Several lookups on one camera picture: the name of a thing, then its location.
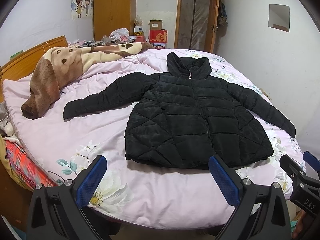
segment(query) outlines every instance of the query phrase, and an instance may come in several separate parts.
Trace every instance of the jacket sleeve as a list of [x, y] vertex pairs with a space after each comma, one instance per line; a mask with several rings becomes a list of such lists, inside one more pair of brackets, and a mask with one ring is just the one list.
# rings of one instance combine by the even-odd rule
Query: jacket sleeve
[[92, 94], [84, 99], [68, 102], [64, 107], [63, 119], [113, 109], [139, 101], [143, 94], [158, 81], [159, 73], [146, 75], [141, 72], [134, 72], [119, 77], [98, 94]]
[[296, 129], [290, 120], [254, 90], [227, 83], [227, 91], [242, 106], [259, 115], [263, 120], [285, 130], [292, 137], [296, 136]]

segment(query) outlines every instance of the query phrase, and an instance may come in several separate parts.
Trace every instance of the plastic bag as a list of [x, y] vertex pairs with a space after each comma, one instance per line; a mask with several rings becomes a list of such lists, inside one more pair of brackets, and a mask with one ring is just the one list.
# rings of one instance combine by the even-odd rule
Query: plastic bag
[[142, 26], [142, 20], [139, 15], [137, 15], [137, 17], [135, 18], [134, 25], [135, 26]]
[[112, 42], [112, 41], [128, 41], [129, 40], [129, 31], [126, 28], [121, 28], [115, 30], [107, 38], [105, 35], [102, 38], [103, 43]]

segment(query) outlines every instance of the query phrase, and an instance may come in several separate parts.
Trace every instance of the brown dog blanket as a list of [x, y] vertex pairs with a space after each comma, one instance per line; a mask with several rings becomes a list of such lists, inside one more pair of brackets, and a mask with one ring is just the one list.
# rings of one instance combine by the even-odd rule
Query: brown dog blanket
[[153, 49], [149, 43], [127, 43], [91, 48], [49, 49], [38, 61], [30, 81], [30, 98], [22, 105], [22, 114], [36, 119], [60, 98], [60, 90], [85, 73], [93, 64], [119, 60]]

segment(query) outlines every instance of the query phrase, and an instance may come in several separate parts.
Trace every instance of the cartoon couple wall sticker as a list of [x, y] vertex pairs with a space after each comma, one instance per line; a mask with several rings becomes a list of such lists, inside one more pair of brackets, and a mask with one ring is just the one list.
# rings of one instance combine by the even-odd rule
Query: cartoon couple wall sticker
[[78, 14], [78, 18], [79, 18], [79, 15], [80, 15], [80, 18], [81, 18], [81, 13], [84, 10], [86, 12], [86, 16], [89, 16], [89, 3], [90, 3], [90, 0], [84, 0], [85, 6], [82, 5], [82, 1], [83, 0], [76, 0], [76, 2], [77, 2], [77, 11], [76, 12]]

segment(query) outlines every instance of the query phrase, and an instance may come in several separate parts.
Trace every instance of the human hand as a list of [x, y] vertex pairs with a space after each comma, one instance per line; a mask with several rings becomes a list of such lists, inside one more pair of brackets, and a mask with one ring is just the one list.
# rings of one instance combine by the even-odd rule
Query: human hand
[[298, 237], [298, 235], [302, 232], [302, 230], [303, 230], [302, 220], [304, 219], [306, 214], [307, 213], [305, 211], [301, 210], [301, 217], [299, 218], [299, 220], [298, 220], [298, 222], [296, 224], [296, 228], [292, 232], [292, 239], [296, 239]]

